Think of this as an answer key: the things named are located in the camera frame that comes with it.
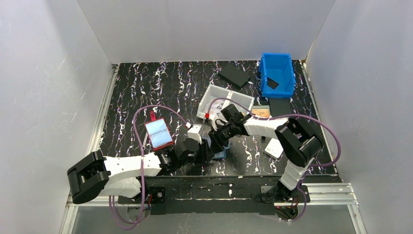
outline metal frame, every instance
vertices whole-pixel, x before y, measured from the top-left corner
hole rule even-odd
[[[367,234],[357,205],[347,205],[356,234]]]
[[[319,116],[319,112],[315,103],[314,95],[311,89],[311,84],[309,82],[308,73],[305,69],[305,64],[301,63],[301,67],[304,73],[304,79],[307,83],[308,89],[310,91],[311,99],[313,100],[314,107],[316,110],[317,116]],[[98,115],[98,120],[96,122],[96,126],[94,129],[94,133],[92,136],[92,140],[89,146],[89,152],[96,151],[98,149],[100,137],[104,127],[104,121],[106,118],[106,114],[108,112],[110,100],[113,93],[114,84],[116,81],[116,76],[119,70],[119,65],[113,66],[113,72],[111,78],[108,83],[108,87],[106,89],[105,96],[103,98],[102,106]],[[322,132],[324,134],[324,139],[327,144],[327,149],[330,153],[330,157],[333,160],[331,155],[331,150],[328,145],[327,139],[325,137],[324,129]],[[309,195],[311,197],[311,202],[308,205],[347,205],[349,209],[349,213],[351,215],[351,219],[353,221],[353,226],[357,234],[365,234],[366,230],[364,228],[363,221],[361,220],[360,213],[358,211],[358,201],[356,195],[354,194],[353,188],[350,183],[306,183],[304,184],[308,187]],[[275,206],[285,206],[285,203],[274,203]],[[67,204],[66,204],[66,214],[63,220],[62,228],[60,230],[61,234],[71,234],[74,228],[78,208],[80,206],[89,206],[89,207],[108,207],[108,197],[107,196],[99,196],[96,199],[84,203],[76,205],[72,202],[72,196],[68,196]],[[140,204],[118,204],[117,206],[140,206]]]
[[[358,205],[350,183],[304,183],[308,188],[311,202],[307,205]],[[289,206],[285,202],[275,206]]]
[[[302,63],[301,61],[300,61],[300,63],[301,63],[302,71],[304,73],[305,82],[307,83],[308,91],[310,93],[311,99],[313,100],[313,104],[314,104],[314,108],[316,110],[316,114],[320,118],[319,110],[318,110],[317,105],[316,105],[316,99],[314,98],[314,93],[313,93],[313,89],[312,89],[312,86],[311,86],[310,76],[308,75],[308,72],[307,72],[307,69],[306,69],[306,64]],[[323,132],[324,140],[325,140],[325,143],[327,145],[328,152],[330,153],[331,160],[333,160],[333,155],[331,154],[330,145],[328,144],[327,138],[325,137],[325,131],[324,131],[323,128],[321,128],[321,130]],[[335,165],[334,165],[334,170],[336,171],[336,173],[338,173],[337,168],[336,168]],[[347,205],[347,208],[349,209],[349,212],[350,212],[351,220],[353,222],[354,229],[355,229],[357,234],[366,234],[367,232],[366,232],[366,229],[364,227],[363,220],[361,219],[360,212],[358,211],[358,202],[357,202],[357,199],[356,199],[355,195],[354,195],[354,200],[356,202],[355,204],[348,204]]]
[[[113,88],[115,85],[118,71],[119,71],[119,65],[113,65],[112,73],[111,73],[111,76],[108,82],[108,87],[106,88],[105,95],[103,96],[102,105],[100,106],[99,115],[97,116],[97,122],[94,127],[92,139],[89,145],[89,149],[88,149],[89,153],[96,151],[99,148],[99,141],[102,135],[103,127],[105,125],[104,124],[105,118],[106,118],[106,114],[108,113],[109,105],[110,105],[111,98],[112,98],[112,92],[113,92]],[[97,206],[99,202],[103,204],[102,200],[100,201],[97,200],[97,201],[93,201],[93,203],[91,203],[90,205]],[[106,203],[106,206],[109,206],[108,198],[106,198],[105,203]],[[79,208],[79,205],[73,204],[72,196],[71,194],[69,194],[67,203],[66,203],[66,214],[63,219],[62,228],[60,230],[61,234],[72,233],[78,208]]]

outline black card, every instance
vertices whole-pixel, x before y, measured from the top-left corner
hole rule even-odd
[[[270,103],[270,112],[272,117],[292,114],[289,98],[271,97],[268,99]]]
[[[219,77],[241,88],[246,82],[251,79],[251,75],[241,71],[235,66],[228,64],[218,72]]]

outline red object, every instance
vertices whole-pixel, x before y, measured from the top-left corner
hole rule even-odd
[[[150,111],[149,114],[150,114],[150,119],[151,119],[152,121],[156,120],[155,112],[154,112],[154,111]]]

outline blue plastic bin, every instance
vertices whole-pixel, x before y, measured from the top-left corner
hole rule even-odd
[[[261,91],[267,98],[290,98],[296,79],[289,54],[263,53],[260,61]],[[278,83],[275,89],[267,85],[268,78]]]

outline black object in bin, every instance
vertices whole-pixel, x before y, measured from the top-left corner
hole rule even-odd
[[[246,82],[251,79],[251,75],[241,71],[240,69],[236,68],[235,66],[228,64],[227,66],[223,67],[218,72],[219,77],[228,81],[233,85],[238,86],[241,88]]]

